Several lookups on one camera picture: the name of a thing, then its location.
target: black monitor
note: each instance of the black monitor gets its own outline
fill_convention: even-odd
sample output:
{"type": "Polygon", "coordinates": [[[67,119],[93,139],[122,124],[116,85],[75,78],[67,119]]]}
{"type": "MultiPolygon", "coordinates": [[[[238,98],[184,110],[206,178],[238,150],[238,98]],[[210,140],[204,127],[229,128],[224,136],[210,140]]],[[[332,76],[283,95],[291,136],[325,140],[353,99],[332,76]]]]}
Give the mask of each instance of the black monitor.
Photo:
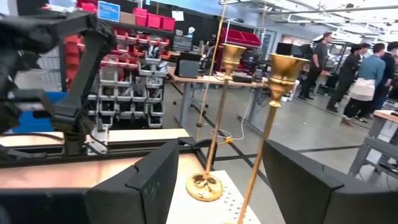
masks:
{"type": "Polygon", "coordinates": [[[200,62],[201,55],[198,54],[190,54],[190,53],[180,53],[178,57],[177,64],[175,66],[174,75],[180,75],[180,61],[181,60],[190,60],[194,62],[200,62]]]}
{"type": "Polygon", "coordinates": [[[294,57],[303,57],[303,53],[300,48],[294,44],[286,44],[279,42],[276,47],[276,53],[281,55],[293,55],[294,57]]]}

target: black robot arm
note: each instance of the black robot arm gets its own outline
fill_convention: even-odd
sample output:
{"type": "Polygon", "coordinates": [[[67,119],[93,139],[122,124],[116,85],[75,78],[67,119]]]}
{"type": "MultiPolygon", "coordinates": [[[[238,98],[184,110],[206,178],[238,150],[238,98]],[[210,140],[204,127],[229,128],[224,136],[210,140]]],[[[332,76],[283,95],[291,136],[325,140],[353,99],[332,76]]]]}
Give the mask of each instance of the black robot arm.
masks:
{"type": "MultiPolygon", "coordinates": [[[[53,108],[46,108],[52,112],[50,115],[55,130],[64,132],[66,155],[81,154],[85,137],[93,129],[83,103],[87,100],[101,59],[116,46],[112,29],[90,12],[48,11],[34,17],[4,17],[0,19],[0,32],[0,47],[10,50],[8,55],[4,55],[2,50],[0,57],[0,93],[3,99],[8,98],[7,94],[11,91],[8,84],[14,84],[16,73],[22,70],[23,56],[28,55],[25,53],[44,54],[69,35],[80,34],[84,37],[86,50],[67,97],[53,108]]],[[[24,69],[30,69],[32,64],[30,62],[24,69]]]]}

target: person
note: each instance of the person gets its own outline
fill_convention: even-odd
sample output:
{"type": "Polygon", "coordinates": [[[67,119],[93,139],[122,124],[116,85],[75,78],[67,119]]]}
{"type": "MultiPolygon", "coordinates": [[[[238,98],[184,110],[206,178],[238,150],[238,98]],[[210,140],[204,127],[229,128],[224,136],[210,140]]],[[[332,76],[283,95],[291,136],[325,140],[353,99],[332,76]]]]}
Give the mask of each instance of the person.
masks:
{"type": "Polygon", "coordinates": [[[310,71],[308,72],[307,80],[303,83],[300,95],[301,100],[313,100],[310,97],[310,88],[313,86],[325,66],[326,58],[328,56],[328,44],[332,38],[331,32],[323,34],[322,41],[315,47],[311,59],[310,71]]]}
{"type": "Polygon", "coordinates": [[[394,79],[394,73],[396,70],[396,60],[394,56],[397,55],[397,53],[398,42],[390,42],[387,46],[387,51],[381,58],[386,63],[383,78],[380,84],[376,87],[372,102],[369,102],[369,104],[366,105],[357,116],[355,116],[358,121],[367,123],[363,118],[370,118],[370,114],[372,114],[374,110],[380,110],[383,107],[383,104],[388,97],[391,82],[394,79]]]}
{"type": "Polygon", "coordinates": [[[373,100],[376,87],[383,79],[386,63],[381,59],[386,46],[382,43],[373,46],[373,55],[365,58],[358,70],[358,79],[349,92],[341,123],[351,126],[351,118],[357,115],[363,106],[373,100]]]}
{"type": "Polygon", "coordinates": [[[336,103],[340,102],[343,96],[348,91],[349,87],[354,83],[355,73],[359,69],[359,61],[361,60],[361,53],[363,53],[363,46],[361,44],[354,44],[351,47],[351,54],[347,56],[343,65],[340,68],[338,75],[338,86],[336,91],[332,94],[326,109],[337,113],[336,103]]]}

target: man in black shirt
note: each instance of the man in black shirt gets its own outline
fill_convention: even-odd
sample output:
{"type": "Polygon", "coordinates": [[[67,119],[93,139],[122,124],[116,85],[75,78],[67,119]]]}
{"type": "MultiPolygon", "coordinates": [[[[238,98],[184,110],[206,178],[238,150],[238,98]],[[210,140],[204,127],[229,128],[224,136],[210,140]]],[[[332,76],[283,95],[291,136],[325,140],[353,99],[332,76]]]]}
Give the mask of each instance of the man in black shirt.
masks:
{"type": "Polygon", "coordinates": [[[384,69],[383,78],[376,87],[374,92],[373,100],[367,105],[367,108],[361,110],[361,112],[355,117],[357,120],[366,122],[363,117],[369,117],[374,110],[381,110],[384,102],[387,100],[388,92],[391,87],[391,81],[394,79],[394,73],[396,70],[396,61],[394,55],[398,53],[398,42],[390,42],[387,46],[387,51],[381,58],[386,63],[386,68],[384,69]]]}
{"type": "Polygon", "coordinates": [[[354,44],[351,47],[351,54],[346,58],[343,65],[340,68],[338,75],[338,86],[334,94],[331,96],[326,109],[337,113],[338,110],[335,107],[337,102],[340,102],[343,96],[347,93],[349,87],[354,83],[355,73],[359,69],[361,55],[368,51],[369,44],[354,44]]]}
{"type": "Polygon", "coordinates": [[[323,66],[326,64],[326,59],[328,57],[328,44],[331,41],[331,34],[331,32],[324,33],[322,42],[320,42],[313,51],[310,71],[308,72],[308,77],[303,83],[300,95],[298,96],[301,100],[313,100],[313,98],[310,97],[310,88],[315,84],[319,74],[322,72],[323,66]]]}

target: golden stand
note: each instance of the golden stand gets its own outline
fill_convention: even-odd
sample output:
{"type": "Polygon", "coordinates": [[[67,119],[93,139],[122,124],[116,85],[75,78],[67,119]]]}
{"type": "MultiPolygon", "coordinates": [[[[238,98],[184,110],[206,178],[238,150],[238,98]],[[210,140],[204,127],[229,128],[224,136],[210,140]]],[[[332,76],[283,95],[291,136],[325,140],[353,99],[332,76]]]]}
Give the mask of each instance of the golden stand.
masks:
{"type": "Polygon", "coordinates": [[[241,213],[239,214],[238,224],[243,223],[244,214],[248,207],[250,197],[253,191],[254,183],[256,181],[257,172],[262,158],[262,147],[264,140],[268,139],[271,133],[272,124],[276,115],[277,108],[280,108],[280,101],[282,96],[292,90],[295,85],[297,74],[308,60],[302,58],[295,58],[285,55],[270,54],[271,56],[271,77],[268,81],[268,87],[271,89],[272,96],[271,102],[269,102],[269,114],[267,117],[266,125],[262,134],[262,139],[259,144],[259,150],[257,153],[256,161],[249,181],[249,187],[244,196],[241,213]]]}
{"type": "Polygon", "coordinates": [[[225,67],[225,76],[223,93],[221,94],[220,107],[217,111],[216,126],[214,130],[213,139],[210,145],[209,158],[207,159],[205,173],[193,174],[186,184],[187,192],[195,199],[202,202],[212,202],[219,199],[223,195],[223,185],[216,177],[210,175],[210,168],[212,158],[215,153],[216,140],[218,135],[218,128],[221,123],[223,115],[224,103],[226,98],[226,91],[228,89],[228,82],[232,80],[232,71],[239,65],[241,56],[246,50],[245,47],[240,47],[231,44],[224,45],[224,59],[223,65],[225,67]]]}

